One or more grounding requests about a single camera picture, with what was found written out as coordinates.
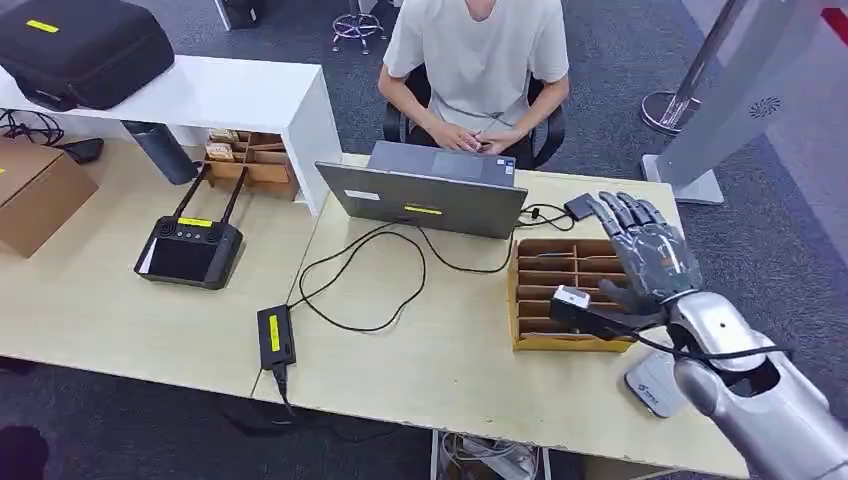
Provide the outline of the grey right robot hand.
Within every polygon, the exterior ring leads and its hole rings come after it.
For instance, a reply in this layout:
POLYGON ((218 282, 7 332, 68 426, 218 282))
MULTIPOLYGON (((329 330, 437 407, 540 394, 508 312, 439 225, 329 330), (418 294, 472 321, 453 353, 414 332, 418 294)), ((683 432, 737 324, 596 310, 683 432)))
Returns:
POLYGON ((627 285, 598 282, 600 292, 637 315, 663 312, 672 301, 697 292, 704 282, 700 266, 681 231, 645 199, 601 191, 587 205, 607 233, 627 285))

